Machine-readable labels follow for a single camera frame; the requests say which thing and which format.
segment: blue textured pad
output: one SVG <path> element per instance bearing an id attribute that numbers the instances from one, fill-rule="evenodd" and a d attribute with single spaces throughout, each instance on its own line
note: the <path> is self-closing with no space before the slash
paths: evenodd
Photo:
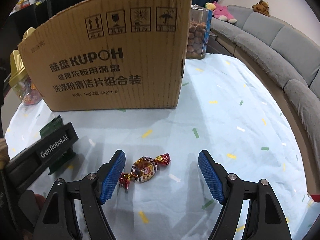
<path id="1" fill-rule="evenodd" d="M 121 152 L 121 154 L 118 156 L 117 160 L 113 164 L 112 168 L 110 169 L 110 172 L 108 173 L 108 175 L 103 181 L 102 191 L 100 195 L 101 203 L 104 204 L 106 200 L 111 198 L 113 191 L 115 190 L 115 187 L 120 178 L 120 175 L 124 169 L 124 166 L 125 166 L 125 154 L 124 152 Z"/>
<path id="2" fill-rule="evenodd" d="M 212 197 L 218 200 L 221 204 L 225 199 L 222 191 L 221 181 L 219 180 L 217 174 L 215 173 L 214 169 L 210 165 L 207 157 L 203 152 L 199 153 L 198 165 L 202 172 L 202 175 L 204 176 L 205 182 L 209 187 Z"/>

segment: cardboard box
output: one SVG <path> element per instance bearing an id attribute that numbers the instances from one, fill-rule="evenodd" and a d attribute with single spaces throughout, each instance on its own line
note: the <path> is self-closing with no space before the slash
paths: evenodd
<path id="1" fill-rule="evenodd" d="M 86 0 L 18 45 L 52 111 L 177 106 L 191 0 Z"/>

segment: yellow lid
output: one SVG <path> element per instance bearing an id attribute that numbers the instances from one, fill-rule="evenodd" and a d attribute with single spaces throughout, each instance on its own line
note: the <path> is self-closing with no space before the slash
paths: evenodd
<path id="1" fill-rule="evenodd" d="M 22 40 L 27 38 L 31 33 L 33 33 L 35 28 L 29 28 L 23 35 Z M 20 53 L 15 49 L 10 54 L 10 67 L 11 67 L 11 77 L 9 80 L 10 87 L 14 87 L 18 82 L 20 82 L 28 73 L 21 60 Z"/>

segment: candy wrapper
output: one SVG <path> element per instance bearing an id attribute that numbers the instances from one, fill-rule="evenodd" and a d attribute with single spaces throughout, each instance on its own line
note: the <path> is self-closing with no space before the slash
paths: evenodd
<path id="1" fill-rule="evenodd" d="M 158 164 L 168 165 L 170 161 L 169 153 L 160 155 L 155 159 L 143 156 L 133 164 L 130 173 L 121 174 L 119 183 L 122 187 L 128 189 L 131 179 L 135 179 L 141 183 L 146 182 L 156 173 Z"/>

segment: sofa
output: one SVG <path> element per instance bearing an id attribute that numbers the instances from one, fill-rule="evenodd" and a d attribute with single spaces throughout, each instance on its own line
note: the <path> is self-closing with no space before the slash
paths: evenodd
<path id="1" fill-rule="evenodd" d="M 308 193 L 320 202 L 320 47 L 278 18 L 236 5 L 228 10 L 237 22 L 214 18 L 216 42 L 257 76 L 281 108 L 301 152 Z"/>

